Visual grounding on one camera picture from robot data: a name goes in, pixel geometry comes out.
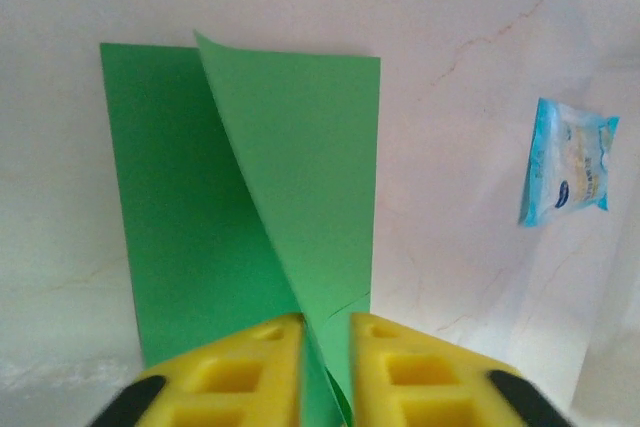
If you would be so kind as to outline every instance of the green paper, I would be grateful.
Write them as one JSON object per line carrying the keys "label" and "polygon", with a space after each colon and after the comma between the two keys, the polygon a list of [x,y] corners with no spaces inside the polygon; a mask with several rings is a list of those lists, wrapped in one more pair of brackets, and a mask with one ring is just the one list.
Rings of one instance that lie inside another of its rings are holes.
{"label": "green paper", "polygon": [[349,399],[348,319],[369,310],[380,61],[196,37],[253,201]]}
{"label": "green paper", "polygon": [[[145,364],[301,311],[197,50],[101,47]],[[310,336],[306,352],[303,425],[335,427],[342,415]]]}
{"label": "green paper", "polygon": [[379,60],[198,40],[215,102],[196,49],[102,45],[145,360],[302,311],[303,425],[335,426],[369,309]]}

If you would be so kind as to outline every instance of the black rubber edge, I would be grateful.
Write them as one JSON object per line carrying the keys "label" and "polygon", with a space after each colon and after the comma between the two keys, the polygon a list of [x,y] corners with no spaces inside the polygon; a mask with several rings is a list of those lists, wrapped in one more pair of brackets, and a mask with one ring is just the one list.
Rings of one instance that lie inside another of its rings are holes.
{"label": "black rubber edge", "polygon": [[573,427],[527,380],[503,370],[487,377],[528,427]]}
{"label": "black rubber edge", "polygon": [[160,375],[123,389],[88,427],[134,427],[167,383]]}

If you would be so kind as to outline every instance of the snack packet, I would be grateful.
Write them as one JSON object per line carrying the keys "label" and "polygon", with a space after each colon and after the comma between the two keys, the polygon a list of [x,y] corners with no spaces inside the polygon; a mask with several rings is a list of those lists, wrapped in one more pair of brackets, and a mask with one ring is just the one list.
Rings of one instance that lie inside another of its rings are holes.
{"label": "snack packet", "polygon": [[591,204],[607,210],[607,164],[618,120],[553,100],[538,101],[525,226],[545,224]]}

